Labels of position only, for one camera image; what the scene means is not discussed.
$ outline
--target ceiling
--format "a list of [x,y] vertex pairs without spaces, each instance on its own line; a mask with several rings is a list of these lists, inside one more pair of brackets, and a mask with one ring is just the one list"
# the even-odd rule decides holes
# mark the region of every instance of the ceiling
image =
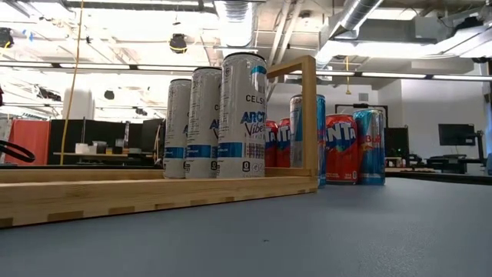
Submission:
[[[49,9],[44,19],[11,12],[2,13],[0,0],[0,27],[11,28],[15,45],[0,52],[0,61],[37,61],[37,62],[74,62],[77,49],[77,19],[80,8]],[[318,34],[327,21],[327,17],[339,12],[343,0],[321,1],[304,0],[301,6],[302,18],[298,18],[289,41],[283,61],[302,55],[315,55],[318,50]],[[480,6],[482,0],[466,1],[384,1],[371,18],[410,20],[417,13],[435,16],[437,12],[455,12]],[[257,24],[251,47],[258,54],[268,58],[274,42],[279,13],[283,0],[268,0],[258,4]],[[66,2],[65,6],[76,6]],[[41,11],[46,7],[36,6]],[[219,66],[223,59],[221,31],[218,17],[206,12],[176,11],[142,11],[129,5],[128,9],[85,8],[82,17],[80,62],[105,64],[139,64],[139,65],[214,65]],[[186,35],[188,50],[182,55],[175,54],[169,48],[173,33]],[[412,63],[408,59],[368,58],[350,56],[349,69],[365,71],[408,72]],[[344,60],[333,59],[330,63],[334,69],[345,70]],[[0,68],[0,84],[5,91],[4,102],[39,103],[49,102],[36,96],[34,85],[59,93],[70,86],[72,70],[40,71],[28,69]],[[126,108],[99,108],[96,118],[104,120],[138,121],[147,117],[165,114],[168,84],[178,74],[124,74],[123,72],[90,73],[84,71],[77,77],[78,84],[90,84],[96,97],[96,107],[110,105]],[[336,78],[334,82],[345,82]],[[371,85],[373,80],[360,78],[354,84]],[[115,93],[115,99],[104,98],[106,90]],[[137,115],[132,106],[148,106],[156,113],[148,116]],[[59,107],[28,108],[33,114],[59,117]]]

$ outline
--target energy drink can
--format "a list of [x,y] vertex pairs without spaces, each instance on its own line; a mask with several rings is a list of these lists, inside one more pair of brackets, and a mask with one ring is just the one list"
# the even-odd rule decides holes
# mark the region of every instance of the energy drink can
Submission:
[[266,66],[252,53],[224,59],[217,178],[264,177]]
[[277,135],[277,167],[291,167],[291,119],[280,120]]
[[[316,96],[316,126],[317,126],[317,157],[318,157],[318,185],[326,185],[326,158],[324,157],[326,147],[326,125],[324,122],[326,114],[325,100],[323,95]],[[302,167],[302,95],[291,98],[291,167]]]
[[273,120],[267,120],[267,129],[265,132],[266,143],[264,148],[264,166],[277,166],[277,123]]
[[191,79],[185,177],[215,178],[222,70],[213,67],[197,68]]
[[190,93],[191,80],[175,79],[169,84],[164,162],[162,163],[165,178],[185,177]]
[[361,185],[384,185],[384,115],[377,109],[354,112]]
[[354,185],[359,170],[357,126],[352,115],[326,116],[326,183]]

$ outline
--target red bull can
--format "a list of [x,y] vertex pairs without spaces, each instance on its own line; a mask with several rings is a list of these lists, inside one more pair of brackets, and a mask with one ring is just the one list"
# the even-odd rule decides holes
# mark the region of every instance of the red bull can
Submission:
[[291,119],[283,118],[277,133],[277,167],[291,167]]
[[361,185],[384,185],[384,115],[377,109],[354,112]]
[[264,166],[276,167],[277,166],[277,123],[273,120],[267,120],[265,135],[265,147],[264,147]]
[[[318,186],[326,185],[326,125],[324,117],[326,106],[323,95],[316,97],[316,126],[317,126],[317,157],[318,157]],[[291,98],[291,167],[302,167],[302,95]]]
[[352,115],[327,115],[326,134],[326,183],[354,185],[359,170],[354,118]]

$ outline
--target wooden frame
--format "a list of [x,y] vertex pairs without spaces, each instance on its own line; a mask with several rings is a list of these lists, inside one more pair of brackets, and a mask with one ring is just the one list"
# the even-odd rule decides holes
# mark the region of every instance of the wooden frame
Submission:
[[303,166],[264,178],[163,179],[152,169],[0,169],[0,228],[317,191],[316,71],[311,56],[274,65],[302,71]]

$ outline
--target blue and silver can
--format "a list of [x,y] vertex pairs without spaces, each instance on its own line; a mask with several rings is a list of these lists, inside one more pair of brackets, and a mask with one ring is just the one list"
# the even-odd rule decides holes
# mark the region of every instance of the blue and silver can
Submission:
[[384,115],[377,109],[354,112],[361,185],[384,185]]
[[[316,126],[317,126],[317,168],[318,185],[326,185],[326,125],[324,117],[326,106],[323,95],[316,97]],[[294,95],[291,98],[291,167],[302,167],[302,95]]]

